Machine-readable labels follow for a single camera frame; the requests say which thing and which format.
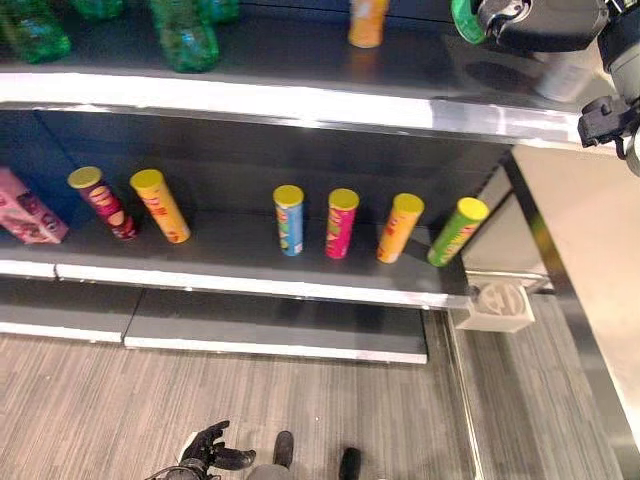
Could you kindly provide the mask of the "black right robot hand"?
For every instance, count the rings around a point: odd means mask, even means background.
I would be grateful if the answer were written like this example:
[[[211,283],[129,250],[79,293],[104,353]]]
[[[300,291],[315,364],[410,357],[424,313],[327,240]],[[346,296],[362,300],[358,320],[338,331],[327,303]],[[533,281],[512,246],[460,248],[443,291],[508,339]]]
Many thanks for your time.
[[[533,52],[584,50],[609,20],[606,3],[597,0],[483,0],[471,7],[497,44]]]

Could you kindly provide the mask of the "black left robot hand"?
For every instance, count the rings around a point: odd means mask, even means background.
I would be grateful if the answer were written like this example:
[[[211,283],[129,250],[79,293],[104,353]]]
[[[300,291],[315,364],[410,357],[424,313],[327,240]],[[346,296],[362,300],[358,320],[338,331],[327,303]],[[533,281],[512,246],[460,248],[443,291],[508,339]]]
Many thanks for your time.
[[[250,467],[256,458],[255,450],[227,448],[222,440],[229,420],[220,421],[196,434],[184,450],[179,465],[206,474],[212,467],[225,471],[239,471]]]

